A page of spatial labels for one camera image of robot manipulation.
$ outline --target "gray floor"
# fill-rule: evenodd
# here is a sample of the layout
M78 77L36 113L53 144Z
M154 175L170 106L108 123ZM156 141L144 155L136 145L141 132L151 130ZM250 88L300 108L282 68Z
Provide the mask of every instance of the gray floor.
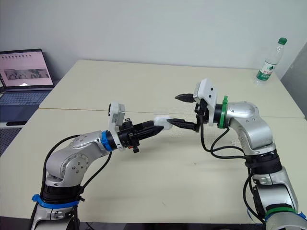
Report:
M29 219L0 217L0 230L27 230ZM94 230L265 230L259 224L142 224L89 223ZM80 230L90 230L80 223Z

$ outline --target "blue ring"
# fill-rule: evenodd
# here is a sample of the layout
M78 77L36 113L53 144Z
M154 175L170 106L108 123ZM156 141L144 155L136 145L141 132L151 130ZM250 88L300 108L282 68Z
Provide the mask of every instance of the blue ring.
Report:
M65 203L65 204L58 204L58 205L47 204L44 201L42 201L42 199L40 198L39 194L33 195L32 200L35 201L35 202L38 202L40 204L40 206L46 207L46 208L50 208L50 209L52 209L52 208L73 207L73 206L79 204L79 200L74 201L74 202L70 202L70 203Z
M101 133L101 144L103 144L103 146L106 148L107 151L112 151L112 148L109 144L109 141L106 138L106 131L103 131Z

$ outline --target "white wall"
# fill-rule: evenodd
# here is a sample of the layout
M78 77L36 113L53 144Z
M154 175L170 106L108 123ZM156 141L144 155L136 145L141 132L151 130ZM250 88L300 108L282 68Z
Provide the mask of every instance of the white wall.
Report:
M307 43L285 73L282 83L307 120Z
M306 0L0 0L0 50L41 47L61 78L80 58L255 68L307 41Z

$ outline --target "blue strap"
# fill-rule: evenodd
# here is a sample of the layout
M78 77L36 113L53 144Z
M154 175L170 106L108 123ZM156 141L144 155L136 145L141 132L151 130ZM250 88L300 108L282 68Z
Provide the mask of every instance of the blue strap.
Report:
M275 213L276 213L276 212L273 212L273 213L267 215L267 216L265 217L264 221L267 222L268 219L269 219L271 216L273 216L273 214L275 214Z
M40 198L39 194L35 194L32 197L32 200L34 202L38 202L40 204L40 206L46 207L46 208L64 208L64 207L72 207L72 206L75 206L75 205L79 204L79 200L74 201L74 202L70 202L70 203L59 204L59 205L47 204L44 201L42 201L42 199Z
M300 217L302 217L303 219L306 219L306 216L305 216L304 213L301 212L301 213L299 213L298 215L299 215Z
M104 145L106 150L108 150L109 152L112 151L112 148L111 148L111 146L109 144L109 141L106 138L106 131L103 131L101 133L101 143Z

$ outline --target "silver robotic arm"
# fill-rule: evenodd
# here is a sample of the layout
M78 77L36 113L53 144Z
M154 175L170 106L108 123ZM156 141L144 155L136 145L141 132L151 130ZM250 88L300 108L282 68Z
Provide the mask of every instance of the silver robotic arm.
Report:
M265 219L267 230L307 229L307 221L297 214L298 201L286 169L280 163L272 131L254 104L228 103L227 96L222 104L217 104L217 90L209 79L198 83L194 94L181 94L176 99L197 103L197 123L169 119L171 124L198 132L203 125L200 121L204 121L236 131L245 155L245 165L255 183L252 193L257 215L261 221Z
M85 185L81 186L81 182L91 163L106 155L109 155L109 160L110 153L116 149L133 148L134 152L138 152L140 140L171 128L166 121L170 118L168 116L159 116L154 121L137 125L133 125L129 118L124 122L124 116L123 104L110 104L108 131L79 135L69 146L50 155L46 162L43 191L33 196L37 204L31 230L76 229L76 208L80 200L84 201L80 194Z

